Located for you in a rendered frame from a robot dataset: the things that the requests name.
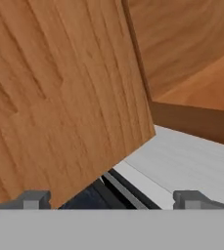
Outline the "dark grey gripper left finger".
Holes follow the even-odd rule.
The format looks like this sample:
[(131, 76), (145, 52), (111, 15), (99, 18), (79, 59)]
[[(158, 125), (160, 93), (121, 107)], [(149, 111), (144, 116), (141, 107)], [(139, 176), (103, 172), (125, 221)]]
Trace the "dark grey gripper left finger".
[(50, 199), (49, 190), (26, 190), (17, 198), (0, 203), (0, 209), (50, 209)]

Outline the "wooden cabinet body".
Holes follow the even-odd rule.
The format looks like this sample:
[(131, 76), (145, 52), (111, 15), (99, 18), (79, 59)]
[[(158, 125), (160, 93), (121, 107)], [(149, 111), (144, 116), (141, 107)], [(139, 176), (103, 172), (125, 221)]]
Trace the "wooden cabinet body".
[(123, 0), (154, 123), (224, 145), (224, 0)]

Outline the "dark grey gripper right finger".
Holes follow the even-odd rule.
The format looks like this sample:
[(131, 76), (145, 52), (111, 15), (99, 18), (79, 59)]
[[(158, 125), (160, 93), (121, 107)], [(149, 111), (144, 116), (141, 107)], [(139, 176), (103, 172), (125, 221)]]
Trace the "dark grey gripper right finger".
[(174, 209), (224, 209), (224, 203), (209, 199), (198, 190), (175, 190)]

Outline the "wooden cabinet door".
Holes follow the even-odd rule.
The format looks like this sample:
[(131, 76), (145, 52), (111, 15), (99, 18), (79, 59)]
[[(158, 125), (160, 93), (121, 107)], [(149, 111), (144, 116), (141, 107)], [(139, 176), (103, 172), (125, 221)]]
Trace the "wooden cabinet door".
[(0, 0), (0, 203), (59, 207), (154, 134), (128, 0)]

